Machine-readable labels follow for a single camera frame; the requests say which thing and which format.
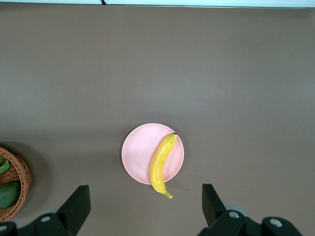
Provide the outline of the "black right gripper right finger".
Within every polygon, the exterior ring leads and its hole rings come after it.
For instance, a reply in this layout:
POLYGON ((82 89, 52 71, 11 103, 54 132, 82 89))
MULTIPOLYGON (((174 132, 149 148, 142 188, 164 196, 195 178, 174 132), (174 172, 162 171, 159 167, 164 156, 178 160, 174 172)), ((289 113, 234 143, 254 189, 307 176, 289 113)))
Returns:
POLYGON ((202 211, 207 222, 200 236, 260 236, 262 227, 238 210, 227 209, 212 184, 202 185, 202 211))

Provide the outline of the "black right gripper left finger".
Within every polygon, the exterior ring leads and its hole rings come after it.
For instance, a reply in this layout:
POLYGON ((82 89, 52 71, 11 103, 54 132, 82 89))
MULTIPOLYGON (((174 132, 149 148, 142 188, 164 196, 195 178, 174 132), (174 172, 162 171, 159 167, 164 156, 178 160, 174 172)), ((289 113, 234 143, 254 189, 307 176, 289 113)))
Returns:
POLYGON ((18 230, 20 236, 76 236, 91 211, 90 189, 80 185, 55 212, 46 213, 18 230))

